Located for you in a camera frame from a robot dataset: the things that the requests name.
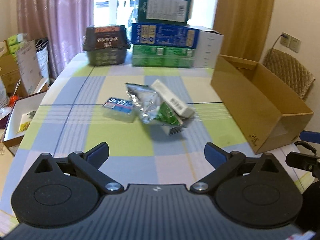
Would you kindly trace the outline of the white medicine box with barcode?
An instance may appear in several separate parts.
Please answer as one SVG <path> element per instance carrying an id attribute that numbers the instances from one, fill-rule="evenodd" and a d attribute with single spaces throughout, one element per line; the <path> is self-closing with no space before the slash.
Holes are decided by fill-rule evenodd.
<path id="1" fill-rule="evenodd" d="M 182 101 L 176 94 L 174 94 L 159 79 L 153 82 L 151 88 L 162 97 L 162 99 L 178 114 L 178 116 L 185 119 L 191 119 L 194 116 L 195 111 L 184 101 Z"/>

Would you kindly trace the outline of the green medicine box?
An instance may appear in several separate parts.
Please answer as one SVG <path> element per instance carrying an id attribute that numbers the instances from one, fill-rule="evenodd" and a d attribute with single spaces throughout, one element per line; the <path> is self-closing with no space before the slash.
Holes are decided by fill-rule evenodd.
<path id="1" fill-rule="evenodd" d="M 161 129 L 167 136 L 170 136 L 176 133 L 180 133 L 185 128 L 187 128 L 190 123 L 191 119 L 183 119 L 180 125 L 162 125 Z"/>

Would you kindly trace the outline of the blue floss pick box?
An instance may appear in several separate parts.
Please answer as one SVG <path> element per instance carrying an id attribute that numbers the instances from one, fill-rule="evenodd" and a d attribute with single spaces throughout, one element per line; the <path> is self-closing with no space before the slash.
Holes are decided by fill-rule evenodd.
<path id="1" fill-rule="evenodd" d="M 102 105 L 102 109 L 104 116 L 122 122 L 132 123 L 136 117 L 134 105 L 120 98 L 110 97 Z"/>

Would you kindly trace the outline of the silver green foil bag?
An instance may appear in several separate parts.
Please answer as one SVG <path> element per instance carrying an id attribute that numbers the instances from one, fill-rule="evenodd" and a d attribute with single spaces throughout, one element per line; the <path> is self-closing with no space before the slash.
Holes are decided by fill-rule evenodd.
<path id="1" fill-rule="evenodd" d="M 125 83 L 126 93 L 141 122 L 146 125 L 182 126 L 182 120 L 148 85 Z"/>

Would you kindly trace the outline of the brown cardboard box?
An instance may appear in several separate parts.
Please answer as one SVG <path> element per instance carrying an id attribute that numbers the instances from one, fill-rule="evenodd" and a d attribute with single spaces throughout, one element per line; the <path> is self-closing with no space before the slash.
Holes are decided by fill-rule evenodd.
<path id="1" fill-rule="evenodd" d="M 210 85 L 255 154 L 293 143 L 313 116 L 286 83 L 256 61 L 219 55 Z"/>

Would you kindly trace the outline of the open white shallow box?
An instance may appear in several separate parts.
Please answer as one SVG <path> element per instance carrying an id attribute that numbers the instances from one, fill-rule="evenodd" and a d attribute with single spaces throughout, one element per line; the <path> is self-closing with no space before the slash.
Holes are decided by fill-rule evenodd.
<path id="1" fill-rule="evenodd" d="M 6 148 L 21 143 L 45 94 L 46 92 L 36 93 L 15 102 L 3 133 L 3 144 Z"/>

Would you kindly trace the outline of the black Hongli food container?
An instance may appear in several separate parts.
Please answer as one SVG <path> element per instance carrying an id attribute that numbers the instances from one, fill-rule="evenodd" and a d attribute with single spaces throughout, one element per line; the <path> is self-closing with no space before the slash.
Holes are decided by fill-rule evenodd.
<path id="1" fill-rule="evenodd" d="M 130 48 L 125 25 L 86 28 L 83 50 L 95 67 L 123 64 Z"/>

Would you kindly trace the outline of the brown cardboard hang packaging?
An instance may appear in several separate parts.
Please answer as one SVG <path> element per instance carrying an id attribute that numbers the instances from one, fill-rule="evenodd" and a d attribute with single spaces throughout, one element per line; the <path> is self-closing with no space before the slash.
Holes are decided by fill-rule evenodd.
<path id="1" fill-rule="evenodd" d="M 12 95 L 20 80 L 20 71 L 15 58 L 10 54 L 6 41 L 1 42 L 1 80 L 8 95 Z"/>

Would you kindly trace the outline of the green wrapped tissue pack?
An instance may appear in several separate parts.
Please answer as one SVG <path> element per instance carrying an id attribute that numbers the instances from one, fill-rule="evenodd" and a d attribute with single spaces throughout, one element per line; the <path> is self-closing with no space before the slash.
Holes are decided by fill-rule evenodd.
<path id="1" fill-rule="evenodd" d="M 191 68 L 195 49 L 166 46 L 133 45 L 134 67 Z"/>

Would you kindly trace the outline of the white paper envelope bag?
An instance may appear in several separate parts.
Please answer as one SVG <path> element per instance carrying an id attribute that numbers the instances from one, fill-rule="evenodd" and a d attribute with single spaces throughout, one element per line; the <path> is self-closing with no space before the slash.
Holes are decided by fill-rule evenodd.
<path id="1" fill-rule="evenodd" d="M 33 94 L 42 80 L 34 41 L 25 42 L 16 55 L 25 91 L 28 95 Z"/>

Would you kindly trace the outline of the blue carton box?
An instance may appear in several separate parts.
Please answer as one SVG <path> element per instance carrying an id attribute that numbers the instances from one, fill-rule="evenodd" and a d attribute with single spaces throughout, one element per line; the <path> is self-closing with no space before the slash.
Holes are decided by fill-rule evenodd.
<path id="1" fill-rule="evenodd" d="M 169 46 L 195 49 L 199 29 L 161 23 L 134 23 L 131 42 L 134 45 Z"/>

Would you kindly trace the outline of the brown curtain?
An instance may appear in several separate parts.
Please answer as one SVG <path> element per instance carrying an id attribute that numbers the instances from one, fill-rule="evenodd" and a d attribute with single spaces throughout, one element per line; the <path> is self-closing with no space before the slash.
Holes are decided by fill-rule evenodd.
<path id="1" fill-rule="evenodd" d="M 217 0 L 213 29 L 223 35 L 222 55 L 259 61 L 274 0 Z"/>

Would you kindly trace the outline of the pink curtain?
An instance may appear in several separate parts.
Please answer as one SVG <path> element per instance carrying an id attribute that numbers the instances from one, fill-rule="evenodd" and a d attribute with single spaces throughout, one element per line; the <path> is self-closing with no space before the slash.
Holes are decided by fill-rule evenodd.
<path id="1" fill-rule="evenodd" d="M 20 33 L 49 41 L 49 73 L 57 78 L 82 52 L 86 28 L 93 24 L 94 0 L 17 0 Z"/>

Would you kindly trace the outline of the dark green carton box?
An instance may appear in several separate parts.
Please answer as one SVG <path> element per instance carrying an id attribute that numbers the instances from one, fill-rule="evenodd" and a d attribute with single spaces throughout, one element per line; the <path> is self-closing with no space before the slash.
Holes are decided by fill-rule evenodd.
<path id="1" fill-rule="evenodd" d="M 139 0 L 137 22 L 186 26 L 191 0 Z"/>

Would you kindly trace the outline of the wall power socket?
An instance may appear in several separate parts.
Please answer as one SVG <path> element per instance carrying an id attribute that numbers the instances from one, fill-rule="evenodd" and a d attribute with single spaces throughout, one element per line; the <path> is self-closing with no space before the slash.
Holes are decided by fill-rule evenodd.
<path id="1" fill-rule="evenodd" d="M 280 44 L 285 47 L 289 47 L 291 36 L 287 33 L 282 33 L 280 38 Z"/>

